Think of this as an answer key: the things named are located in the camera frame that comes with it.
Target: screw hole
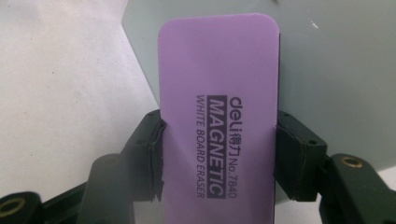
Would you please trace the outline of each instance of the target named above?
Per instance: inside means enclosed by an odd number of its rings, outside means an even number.
[[[23,198],[14,198],[0,204],[0,217],[7,217],[18,212],[25,203]]]
[[[341,162],[344,165],[350,166],[352,168],[361,168],[363,167],[363,163],[361,163],[361,161],[355,159],[355,158],[351,158],[351,157],[344,157],[343,159],[341,159]]]
[[[143,145],[143,144],[146,144],[146,141],[145,140],[137,140],[136,144],[137,145]]]

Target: magnetic eraser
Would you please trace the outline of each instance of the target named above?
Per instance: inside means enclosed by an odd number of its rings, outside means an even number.
[[[166,224],[274,222],[279,31],[242,14],[159,34]]]

